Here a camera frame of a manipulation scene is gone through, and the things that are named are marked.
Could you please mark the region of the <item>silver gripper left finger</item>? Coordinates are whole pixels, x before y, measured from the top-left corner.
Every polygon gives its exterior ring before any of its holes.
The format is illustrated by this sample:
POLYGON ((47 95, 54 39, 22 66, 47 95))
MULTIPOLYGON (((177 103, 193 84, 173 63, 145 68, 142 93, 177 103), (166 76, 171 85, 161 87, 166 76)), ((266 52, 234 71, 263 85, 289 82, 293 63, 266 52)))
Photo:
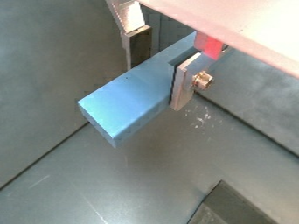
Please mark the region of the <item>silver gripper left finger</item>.
POLYGON ((153 27, 146 24, 137 0, 106 1, 121 31, 127 69, 133 69, 151 58, 153 27))

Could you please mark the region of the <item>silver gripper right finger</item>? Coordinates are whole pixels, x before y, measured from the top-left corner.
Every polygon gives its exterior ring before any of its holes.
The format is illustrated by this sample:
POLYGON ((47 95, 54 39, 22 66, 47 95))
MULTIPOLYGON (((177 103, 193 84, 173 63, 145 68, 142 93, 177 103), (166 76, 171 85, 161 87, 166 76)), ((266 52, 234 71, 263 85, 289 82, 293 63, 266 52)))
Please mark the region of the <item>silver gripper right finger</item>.
POLYGON ((209 74, 211 65, 229 52, 230 47, 213 36, 197 32, 194 46, 174 62, 173 91, 170 105, 181 110, 195 92, 206 90, 214 81, 209 74))

